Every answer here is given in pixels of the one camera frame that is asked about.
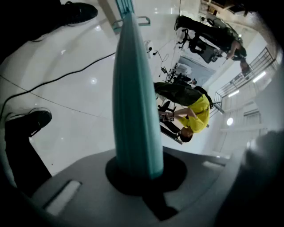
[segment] railing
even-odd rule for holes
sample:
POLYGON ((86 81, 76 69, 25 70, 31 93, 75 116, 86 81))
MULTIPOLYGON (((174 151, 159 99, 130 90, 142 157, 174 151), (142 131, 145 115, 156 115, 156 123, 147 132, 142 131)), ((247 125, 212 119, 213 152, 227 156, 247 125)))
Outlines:
POLYGON ((219 111, 221 114, 223 114, 224 111, 222 110, 222 103, 223 97, 218 92, 215 92, 213 103, 214 107, 210 110, 210 118, 213 117, 219 111))
POLYGON ((264 70, 275 70, 278 67, 277 62, 271 56, 268 49, 265 48, 249 65, 251 72, 244 76, 243 73, 239 73, 234 79, 232 79, 229 83, 222 86, 216 93, 220 95, 222 98, 227 96, 228 94, 238 90, 242 86, 249 83, 256 76, 258 76, 264 70))

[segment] ceiling light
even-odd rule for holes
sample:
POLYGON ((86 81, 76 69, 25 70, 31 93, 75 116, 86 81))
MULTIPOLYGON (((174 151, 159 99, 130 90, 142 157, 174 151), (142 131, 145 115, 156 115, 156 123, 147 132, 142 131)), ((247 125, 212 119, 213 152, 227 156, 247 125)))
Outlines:
POLYGON ((229 96, 228 96, 228 97, 231 97, 231 96, 233 96, 233 95, 235 95, 235 94, 238 94, 239 92, 240 92, 239 90, 236 90, 235 92, 233 92, 233 93, 229 94, 229 96))
POLYGON ((227 120, 227 125, 230 126, 232 125, 232 123, 234 122, 234 119, 232 119, 231 117, 227 120))
POLYGON ((263 71, 261 74, 259 74, 257 77, 254 78, 253 82, 255 83, 256 81, 258 81, 260 78, 262 78, 264 75, 266 74, 265 71, 263 71))

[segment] metal handle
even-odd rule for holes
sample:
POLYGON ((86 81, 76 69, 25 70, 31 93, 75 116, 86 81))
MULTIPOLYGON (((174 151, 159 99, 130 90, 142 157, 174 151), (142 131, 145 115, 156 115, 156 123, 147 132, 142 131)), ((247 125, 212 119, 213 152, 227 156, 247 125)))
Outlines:
MULTIPOLYGON (((150 20, 150 18, 149 17, 147 17, 147 16, 138 16, 137 17, 137 19, 140 19, 140 18, 145 18, 148 22, 146 22, 146 23, 139 23, 138 25, 139 26, 150 26, 151 25, 151 20, 150 20)), ((115 21, 113 24, 112 24, 112 29, 114 30, 114 31, 120 31, 121 30, 121 28, 122 28, 122 26, 119 26, 119 22, 122 22, 123 21, 123 19, 122 20, 117 20, 117 21, 115 21)))

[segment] black shoe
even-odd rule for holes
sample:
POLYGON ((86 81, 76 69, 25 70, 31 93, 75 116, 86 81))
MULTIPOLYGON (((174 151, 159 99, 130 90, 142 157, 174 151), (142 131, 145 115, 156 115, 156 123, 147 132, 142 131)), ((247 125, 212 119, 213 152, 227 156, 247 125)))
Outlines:
POLYGON ((5 137, 13 134, 32 137, 45 127, 52 119, 48 109, 36 108, 27 115, 9 113, 5 123, 5 137))
MULTIPOLYGON (((76 26, 87 23, 94 19, 97 15, 98 10, 90 4, 81 2, 73 3, 68 1, 66 4, 61 5, 61 13, 58 24, 50 32, 53 32, 61 26, 76 26)), ((42 41, 50 32, 32 40, 32 42, 42 41)))

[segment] yellow shirt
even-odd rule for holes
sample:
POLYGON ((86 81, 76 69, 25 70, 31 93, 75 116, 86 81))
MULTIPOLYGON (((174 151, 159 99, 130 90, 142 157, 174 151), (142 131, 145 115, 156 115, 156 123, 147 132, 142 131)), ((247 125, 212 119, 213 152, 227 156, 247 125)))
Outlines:
POLYGON ((179 121, 185 126, 190 127, 194 133, 201 132, 209 122, 210 103, 207 97, 203 94, 195 103, 188 106, 196 114, 197 118, 188 116, 179 119, 179 121))

